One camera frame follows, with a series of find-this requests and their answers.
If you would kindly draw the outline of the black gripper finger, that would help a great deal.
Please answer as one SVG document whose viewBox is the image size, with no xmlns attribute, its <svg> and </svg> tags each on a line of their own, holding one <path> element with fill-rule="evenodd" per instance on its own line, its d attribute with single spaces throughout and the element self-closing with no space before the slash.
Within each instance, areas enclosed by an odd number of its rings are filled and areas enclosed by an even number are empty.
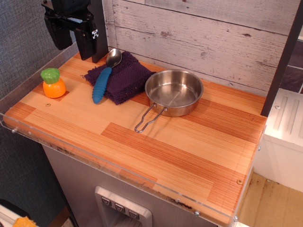
<svg viewBox="0 0 303 227">
<path fill-rule="evenodd" d="M 45 16 L 45 24 L 58 50 L 64 50 L 72 45 L 70 30 L 64 27 L 59 19 Z"/>
<path fill-rule="evenodd" d="M 93 23 L 92 28 L 76 28 L 74 34 L 82 60 L 86 60 L 96 54 L 98 30 L 95 23 Z"/>
</svg>

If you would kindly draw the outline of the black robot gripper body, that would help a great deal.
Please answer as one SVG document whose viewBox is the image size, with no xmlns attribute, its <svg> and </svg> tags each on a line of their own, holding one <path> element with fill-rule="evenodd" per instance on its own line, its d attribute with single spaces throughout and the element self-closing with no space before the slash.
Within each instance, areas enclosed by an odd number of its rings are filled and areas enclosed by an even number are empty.
<svg viewBox="0 0 303 227">
<path fill-rule="evenodd" d="M 94 31 L 94 15 L 89 11 L 90 0 L 44 0 L 45 22 L 56 29 Z"/>
</svg>

